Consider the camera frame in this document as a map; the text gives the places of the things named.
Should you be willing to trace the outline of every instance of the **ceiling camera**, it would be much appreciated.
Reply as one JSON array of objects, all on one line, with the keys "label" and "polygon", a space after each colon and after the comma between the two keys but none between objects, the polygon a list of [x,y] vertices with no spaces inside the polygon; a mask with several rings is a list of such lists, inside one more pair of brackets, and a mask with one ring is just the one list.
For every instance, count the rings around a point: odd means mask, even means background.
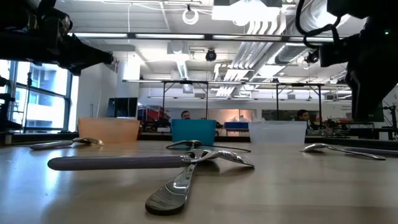
[{"label": "ceiling camera", "polygon": [[217,54],[214,51],[214,49],[209,49],[206,54],[206,61],[212,62],[212,61],[216,60],[216,58],[217,58]]}]

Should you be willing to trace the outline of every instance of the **table surface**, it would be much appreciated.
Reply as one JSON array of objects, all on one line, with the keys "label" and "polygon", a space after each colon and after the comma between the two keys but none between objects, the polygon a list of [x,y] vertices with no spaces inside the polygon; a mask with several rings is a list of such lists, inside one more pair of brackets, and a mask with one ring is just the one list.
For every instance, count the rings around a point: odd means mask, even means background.
[{"label": "table surface", "polygon": [[398,223],[398,163],[339,152],[304,154],[303,145],[245,147],[256,169],[222,159],[197,166],[190,201],[169,217],[148,214],[148,196],[183,169],[59,172],[59,156],[181,153],[169,142],[0,149],[0,223]]}]

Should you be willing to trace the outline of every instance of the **purple handle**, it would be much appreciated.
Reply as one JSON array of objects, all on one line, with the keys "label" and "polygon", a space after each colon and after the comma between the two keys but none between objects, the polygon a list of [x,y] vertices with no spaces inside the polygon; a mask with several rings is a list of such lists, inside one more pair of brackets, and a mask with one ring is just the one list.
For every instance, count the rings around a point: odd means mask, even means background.
[{"label": "purple handle", "polygon": [[51,159],[47,165],[53,170],[106,170],[179,168],[185,163],[182,156],[71,156]]}]

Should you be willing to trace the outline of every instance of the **blue bowl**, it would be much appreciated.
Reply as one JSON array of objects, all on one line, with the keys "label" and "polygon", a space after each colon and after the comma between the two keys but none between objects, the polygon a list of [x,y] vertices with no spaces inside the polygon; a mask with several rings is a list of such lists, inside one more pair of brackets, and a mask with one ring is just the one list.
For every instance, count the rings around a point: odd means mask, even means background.
[{"label": "blue bowl", "polygon": [[216,121],[203,119],[173,119],[173,142],[183,140],[199,140],[212,146],[216,134]]}]

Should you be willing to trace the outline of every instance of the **ceiling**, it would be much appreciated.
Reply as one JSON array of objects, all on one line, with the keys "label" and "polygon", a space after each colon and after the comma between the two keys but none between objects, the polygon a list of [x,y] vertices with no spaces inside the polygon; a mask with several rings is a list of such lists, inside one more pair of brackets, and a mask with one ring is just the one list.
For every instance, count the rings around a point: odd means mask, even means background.
[{"label": "ceiling", "polygon": [[[213,0],[203,0],[202,6],[192,6],[192,9],[209,10],[211,13]],[[248,26],[236,26],[231,21],[214,21],[211,15],[199,13],[199,20],[194,25],[188,25],[182,20],[183,11],[169,11],[185,9],[186,6],[165,5],[161,11],[159,4],[145,4],[143,6],[130,4],[105,4],[101,1],[58,0],[56,8],[69,14],[74,23],[73,32],[173,32],[173,33],[209,33],[209,34],[243,34]],[[290,8],[287,13],[287,26],[291,23],[295,9]],[[364,21],[349,18],[347,22],[338,28],[340,36],[358,33]],[[145,65],[141,67],[141,73],[145,78],[164,77],[177,70],[177,64],[165,58],[167,54],[168,40],[85,40],[88,44],[101,48],[101,46],[134,47],[139,53]],[[212,72],[216,63],[229,62],[235,58],[242,42],[216,42],[216,41],[188,41],[191,54],[187,61],[188,70],[202,70]],[[209,48],[215,49],[217,61],[206,62],[205,54]],[[289,66],[284,68],[275,77],[280,80],[288,79],[292,82],[308,81],[326,82],[330,77],[341,77],[341,72],[346,65],[333,65],[328,68],[320,68],[319,64],[312,65],[309,69],[302,63],[303,58],[296,58]]]}]

